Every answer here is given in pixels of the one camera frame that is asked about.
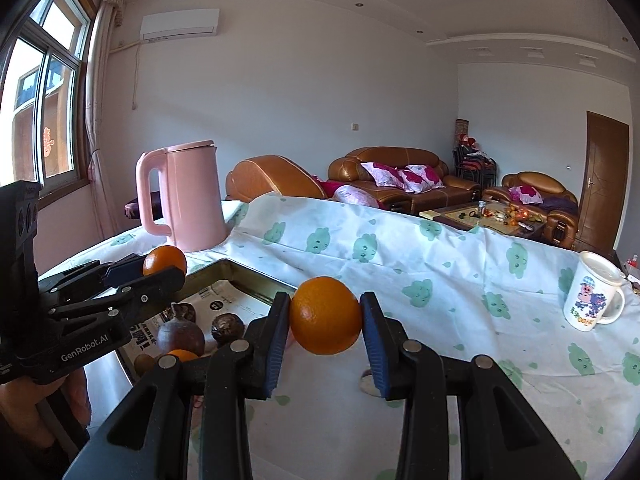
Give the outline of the person's left hand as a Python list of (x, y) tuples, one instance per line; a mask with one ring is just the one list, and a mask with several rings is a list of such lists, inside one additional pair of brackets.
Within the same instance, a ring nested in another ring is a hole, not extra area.
[(58, 390), (64, 394), (81, 426), (87, 428), (92, 409), (83, 368), (49, 385), (36, 385), (29, 377), (7, 382), (1, 386), (1, 416), (23, 441), (36, 448), (50, 448), (54, 445), (55, 437), (41, 418), (37, 405)]

